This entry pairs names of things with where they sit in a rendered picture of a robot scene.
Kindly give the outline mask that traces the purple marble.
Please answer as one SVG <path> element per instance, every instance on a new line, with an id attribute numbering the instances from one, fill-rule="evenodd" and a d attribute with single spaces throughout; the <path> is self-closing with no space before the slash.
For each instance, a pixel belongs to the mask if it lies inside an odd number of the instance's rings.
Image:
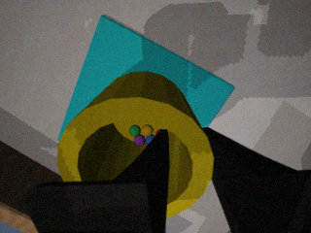
<path id="1" fill-rule="evenodd" d="M 145 144 L 145 142 L 146 142 L 146 139 L 145 139 L 145 137 L 144 137 L 143 135 L 141 135 L 141 134 L 139 134 L 138 136 L 136 136 L 136 137 L 134 138 L 134 143 L 135 143 L 135 145 L 137 145 L 137 146 L 143 146 L 143 145 Z"/>

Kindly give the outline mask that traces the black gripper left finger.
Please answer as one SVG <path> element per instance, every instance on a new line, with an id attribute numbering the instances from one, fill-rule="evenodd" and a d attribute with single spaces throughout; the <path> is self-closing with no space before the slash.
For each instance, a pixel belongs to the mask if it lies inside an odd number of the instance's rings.
<path id="1" fill-rule="evenodd" d="M 161 129 L 112 180 L 40 183 L 28 190 L 23 204 L 38 233 L 165 233 L 169 169 L 168 131 Z"/>

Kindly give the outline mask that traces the blue marble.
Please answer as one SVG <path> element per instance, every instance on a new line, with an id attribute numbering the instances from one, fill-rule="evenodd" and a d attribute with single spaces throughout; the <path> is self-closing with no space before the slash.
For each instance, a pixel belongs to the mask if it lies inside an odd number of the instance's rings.
<path id="1" fill-rule="evenodd" d="M 152 134 L 151 136 L 147 136 L 147 137 L 146 137 L 146 143 L 149 144 L 150 141 L 151 141 L 154 137 L 155 137 L 155 135 L 153 135 L 153 134 Z"/>

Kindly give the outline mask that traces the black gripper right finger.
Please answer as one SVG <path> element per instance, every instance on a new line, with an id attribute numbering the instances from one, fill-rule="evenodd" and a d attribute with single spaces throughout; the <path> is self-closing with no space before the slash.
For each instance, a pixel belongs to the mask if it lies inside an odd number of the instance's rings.
<path id="1" fill-rule="evenodd" d="M 202 128 L 231 233 L 300 233 L 311 211 L 311 170 L 298 171 Z"/>

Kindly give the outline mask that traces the orange marble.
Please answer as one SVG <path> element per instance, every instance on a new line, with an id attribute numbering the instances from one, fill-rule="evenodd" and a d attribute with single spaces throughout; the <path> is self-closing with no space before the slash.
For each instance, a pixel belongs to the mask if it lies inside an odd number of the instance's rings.
<path id="1" fill-rule="evenodd" d="M 142 133 L 145 136 L 151 136 L 153 132 L 154 132 L 154 129 L 149 124 L 146 124 L 142 127 Z"/>

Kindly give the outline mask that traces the green marble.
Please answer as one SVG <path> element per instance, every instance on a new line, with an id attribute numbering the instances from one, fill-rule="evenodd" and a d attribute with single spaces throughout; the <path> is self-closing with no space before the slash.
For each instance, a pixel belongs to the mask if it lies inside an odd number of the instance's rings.
<path id="1" fill-rule="evenodd" d="M 141 128 L 138 125 L 131 125 L 129 128 L 129 134 L 133 137 L 138 136 L 141 133 Z"/>

